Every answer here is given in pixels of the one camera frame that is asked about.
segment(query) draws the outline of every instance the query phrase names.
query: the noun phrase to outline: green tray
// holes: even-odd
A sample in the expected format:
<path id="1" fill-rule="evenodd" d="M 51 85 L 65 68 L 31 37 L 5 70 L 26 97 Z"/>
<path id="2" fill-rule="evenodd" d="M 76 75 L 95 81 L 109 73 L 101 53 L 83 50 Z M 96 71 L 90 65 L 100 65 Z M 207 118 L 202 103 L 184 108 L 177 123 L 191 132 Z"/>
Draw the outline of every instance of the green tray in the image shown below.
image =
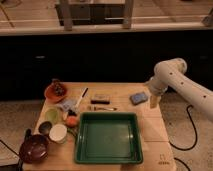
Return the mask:
<path id="1" fill-rule="evenodd" d="M 83 113 L 75 148 L 76 163 L 142 163 L 137 116 L 134 113 Z"/>

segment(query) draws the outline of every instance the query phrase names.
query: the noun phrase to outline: white cup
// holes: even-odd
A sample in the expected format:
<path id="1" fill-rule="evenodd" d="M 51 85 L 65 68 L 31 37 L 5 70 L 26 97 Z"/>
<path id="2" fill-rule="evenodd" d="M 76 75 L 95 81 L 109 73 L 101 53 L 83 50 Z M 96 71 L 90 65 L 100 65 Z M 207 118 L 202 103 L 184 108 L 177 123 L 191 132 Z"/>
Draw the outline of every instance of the white cup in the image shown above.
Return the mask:
<path id="1" fill-rule="evenodd" d="M 67 137 L 67 127 L 63 124 L 54 125 L 50 130 L 49 137 L 56 143 L 64 143 Z"/>

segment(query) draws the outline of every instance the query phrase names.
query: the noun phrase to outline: small bowl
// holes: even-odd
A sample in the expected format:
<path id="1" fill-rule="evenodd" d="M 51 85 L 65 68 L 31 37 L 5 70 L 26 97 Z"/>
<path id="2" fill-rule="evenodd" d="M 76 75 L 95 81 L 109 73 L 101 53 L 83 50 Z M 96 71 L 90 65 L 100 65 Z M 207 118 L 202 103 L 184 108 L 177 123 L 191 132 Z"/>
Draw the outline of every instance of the small bowl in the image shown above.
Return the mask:
<path id="1" fill-rule="evenodd" d="M 40 134 L 48 136 L 51 128 L 52 128 L 52 123 L 50 121 L 45 121 L 39 125 L 38 131 Z"/>
<path id="2" fill-rule="evenodd" d="M 38 163 L 47 156 L 48 140 L 35 134 L 25 140 L 19 150 L 19 157 L 25 163 Z"/>
<path id="3" fill-rule="evenodd" d="M 44 96 L 45 98 L 50 101 L 51 103 L 57 103 L 61 100 L 63 100 L 66 96 L 67 96 L 67 88 L 65 87 L 65 85 L 63 85 L 62 83 L 60 83 L 61 87 L 64 89 L 64 94 L 61 96 L 57 96 L 54 93 L 54 84 L 50 84 L 44 91 Z"/>
<path id="4" fill-rule="evenodd" d="M 45 112 L 45 120 L 56 124 L 59 120 L 59 110 L 56 108 L 50 108 Z"/>
<path id="5" fill-rule="evenodd" d="M 54 125 L 50 130 L 49 137 L 56 143 L 64 143 L 67 137 L 67 127 L 63 124 Z"/>

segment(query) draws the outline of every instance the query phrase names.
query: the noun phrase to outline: dark red bowl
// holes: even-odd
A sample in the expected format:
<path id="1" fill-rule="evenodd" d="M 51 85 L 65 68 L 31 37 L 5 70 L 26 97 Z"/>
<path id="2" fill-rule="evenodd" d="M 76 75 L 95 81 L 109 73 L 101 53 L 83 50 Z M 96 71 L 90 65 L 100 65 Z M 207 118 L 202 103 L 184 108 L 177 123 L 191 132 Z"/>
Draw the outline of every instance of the dark red bowl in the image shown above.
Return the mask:
<path id="1" fill-rule="evenodd" d="M 25 163 L 38 163 L 47 156 L 48 140 L 43 135 L 32 135 L 23 142 L 19 157 Z"/>

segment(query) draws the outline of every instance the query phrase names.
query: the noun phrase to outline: red bowl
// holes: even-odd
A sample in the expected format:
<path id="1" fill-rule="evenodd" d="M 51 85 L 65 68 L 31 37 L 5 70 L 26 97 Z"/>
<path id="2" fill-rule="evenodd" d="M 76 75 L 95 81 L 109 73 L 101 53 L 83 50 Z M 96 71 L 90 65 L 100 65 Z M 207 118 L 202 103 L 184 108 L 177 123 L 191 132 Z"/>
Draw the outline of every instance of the red bowl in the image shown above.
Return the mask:
<path id="1" fill-rule="evenodd" d="M 52 103 L 57 103 L 61 100 L 63 100 L 66 95 L 67 95 L 67 88 L 65 87 L 65 85 L 61 84 L 61 87 L 64 89 L 64 94 L 61 96 L 57 96 L 54 93 L 54 84 L 50 84 L 44 92 L 44 96 L 46 97 L 47 100 L 49 100 Z"/>
<path id="2" fill-rule="evenodd" d="M 43 135 L 32 135 L 19 150 L 19 157 L 25 163 L 38 163 L 47 156 L 48 140 Z"/>

